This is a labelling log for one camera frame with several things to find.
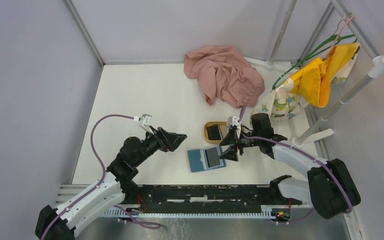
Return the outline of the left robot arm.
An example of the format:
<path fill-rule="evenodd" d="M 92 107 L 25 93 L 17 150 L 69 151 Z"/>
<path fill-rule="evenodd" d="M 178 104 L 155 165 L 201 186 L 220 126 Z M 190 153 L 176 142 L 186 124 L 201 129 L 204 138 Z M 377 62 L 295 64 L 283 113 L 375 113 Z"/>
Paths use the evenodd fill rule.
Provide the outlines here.
<path fill-rule="evenodd" d="M 40 240 L 74 240 L 95 219 L 110 208 L 137 198 L 137 167 L 157 151 L 174 152 L 186 134 L 173 133 L 162 127 L 152 128 L 145 139 L 127 138 L 103 175 L 70 200 L 45 206 L 39 213 L 34 234 Z"/>

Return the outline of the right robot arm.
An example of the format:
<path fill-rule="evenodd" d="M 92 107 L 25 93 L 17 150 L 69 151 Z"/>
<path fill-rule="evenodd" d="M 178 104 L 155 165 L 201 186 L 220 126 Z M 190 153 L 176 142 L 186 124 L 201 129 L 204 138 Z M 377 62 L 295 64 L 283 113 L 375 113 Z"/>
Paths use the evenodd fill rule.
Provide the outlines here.
<path fill-rule="evenodd" d="M 245 148 L 257 147 L 264 155 L 280 161 L 306 177 L 292 176 L 272 181 L 269 199 L 282 204 L 287 199 L 309 204 L 324 219 L 350 214 L 361 203 L 361 196 L 346 164 L 336 158 L 326 160 L 293 145 L 286 137 L 276 134 L 266 113 L 251 116 L 252 129 L 244 128 L 239 117 L 227 120 L 225 137 L 220 146 L 228 148 L 221 158 L 237 162 Z"/>

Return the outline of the blue card holder wallet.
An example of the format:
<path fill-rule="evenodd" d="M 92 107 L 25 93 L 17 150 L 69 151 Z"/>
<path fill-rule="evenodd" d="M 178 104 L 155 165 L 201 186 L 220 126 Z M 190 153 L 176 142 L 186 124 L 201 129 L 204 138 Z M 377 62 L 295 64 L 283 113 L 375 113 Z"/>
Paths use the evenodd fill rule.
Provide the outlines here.
<path fill-rule="evenodd" d="M 221 155 L 222 148 L 218 145 L 208 148 L 190 149 L 187 151 L 189 167 L 192 173 L 212 171 L 216 169 L 225 168 L 227 166 L 226 161 L 224 159 L 220 159 L 220 166 L 208 167 L 205 150 L 211 148 L 218 148 L 218 154 L 219 156 Z"/>

